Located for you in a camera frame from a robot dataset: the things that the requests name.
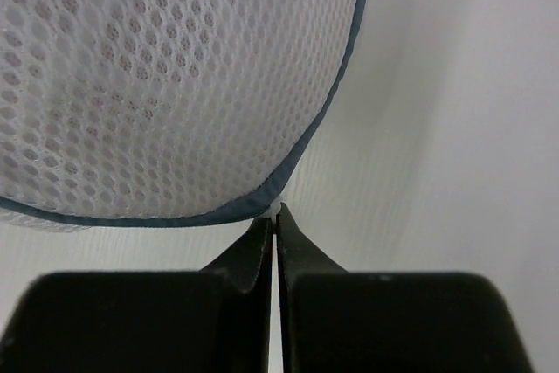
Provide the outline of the white mesh laundry bag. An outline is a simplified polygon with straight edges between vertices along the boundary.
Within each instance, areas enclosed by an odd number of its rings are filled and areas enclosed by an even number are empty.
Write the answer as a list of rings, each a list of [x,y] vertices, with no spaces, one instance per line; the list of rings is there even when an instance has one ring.
[[[366,0],[1,0],[1,219],[273,218]]]

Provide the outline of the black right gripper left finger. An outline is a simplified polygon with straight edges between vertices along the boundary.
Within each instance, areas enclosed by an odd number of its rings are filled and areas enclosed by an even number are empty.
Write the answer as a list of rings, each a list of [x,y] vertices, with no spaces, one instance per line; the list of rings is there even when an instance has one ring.
[[[272,225],[258,218],[206,267],[37,278],[1,339],[4,372],[264,372]]]

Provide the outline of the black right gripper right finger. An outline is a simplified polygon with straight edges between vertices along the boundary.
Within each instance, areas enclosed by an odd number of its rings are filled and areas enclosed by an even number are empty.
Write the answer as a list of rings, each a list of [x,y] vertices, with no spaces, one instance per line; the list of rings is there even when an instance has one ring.
[[[529,372],[507,303],[475,273],[352,273],[276,224],[287,372]]]

